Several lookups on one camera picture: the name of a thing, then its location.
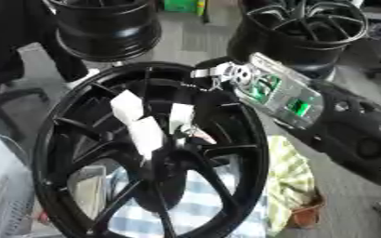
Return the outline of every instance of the blue checkered cloth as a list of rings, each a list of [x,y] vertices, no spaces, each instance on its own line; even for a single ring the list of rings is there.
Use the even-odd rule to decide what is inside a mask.
[[[235,191],[238,177],[232,173],[230,165],[217,167],[216,171],[230,192]],[[115,170],[107,177],[107,183],[116,179],[115,192],[119,192],[128,178],[123,168]],[[178,205],[169,210],[176,234],[192,231],[213,218],[222,208],[217,192],[198,173],[188,172],[186,191]],[[260,197],[251,215],[231,234],[231,238],[264,238],[267,228],[266,193]],[[157,215],[141,208],[132,199],[120,208],[109,223],[110,231],[135,238],[163,238],[164,231]]]

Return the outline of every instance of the office chair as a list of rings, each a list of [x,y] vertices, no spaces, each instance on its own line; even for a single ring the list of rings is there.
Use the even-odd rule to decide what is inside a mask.
[[[14,80],[19,79],[24,75],[24,67],[22,67],[22,61],[18,54],[19,53],[16,52],[16,54],[6,65],[0,67],[0,91],[2,85],[10,85]],[[31,95],[38,96],[42,102],[49,101],[45,91],[37,87],[16,89],[5,93],[0,92],[0,119],[7,125],[10,130],[11,137],[15,140],[24,139],[24,135],[13,119],[4,111],[3,105],[11,100]]]

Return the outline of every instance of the green container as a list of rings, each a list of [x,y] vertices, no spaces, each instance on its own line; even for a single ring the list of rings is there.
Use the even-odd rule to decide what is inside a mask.
[[[197,0],[164,0],[164,10],[178,12],[196,12]]]

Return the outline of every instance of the shoe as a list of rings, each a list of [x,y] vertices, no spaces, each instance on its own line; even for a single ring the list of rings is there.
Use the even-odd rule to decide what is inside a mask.
[[[66,84],[66,87],[68,87],[69,89],[74,89],[75,87],[79,86],[80,84],[82,84],[86,79],[94,76],[95,74],[98,74],[99,73],[99,69],[88,69],[88,74],[76,81],[73,81],[73,82],[70,82],[68,84]]]

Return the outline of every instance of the black alloy wheel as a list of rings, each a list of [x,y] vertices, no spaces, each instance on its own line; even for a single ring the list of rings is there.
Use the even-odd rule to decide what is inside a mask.
[[[153,153],[150,168],[141,166],[141,157],[125,125],[112,116],[110,100],[129,89],[143,98],[146,114],[152,115],[167,132],[166,118],[177,94],[186,87],[182,81],[191,70],[188,66],[164,62],[115,67],[78,86],[50,113],[33,151],[33,179],[39,202],[64,235],[125,238],[110,231],[108,223],[133,198],[158,214],[164,237],[225,237],[251,213],[269,170],[266,134],[252,108],[222,91],[194,88],[193,123],[217,144],[200,143],[189,137],[183,147],[177,147],[174,136],[165,133],[166,142]],[[210,105],[203,115],[198,112],[201,104]],[[233,156],[238,161],[240,177],[234,193],[214,169],[224,165],[224,156]],[[95,218],[90,218],[74,201],[68,180],[76,171],[103,157],[122,166],[128,172],[129,182]],[[190,170],[212,185],[223,206],[201,227],[176,234],[168,209],[180,202],[186,183],[183,178]]]
[[[162,28],[152,0],[47,0],[56,9],[59,44],[82,60],[120,61],[145,54]]]
[[[243,20],[228,54],[247,62],[255,52],[309,76],[325,78],[345,47],[365,36],[368,22],[346,0],[241,0]]]

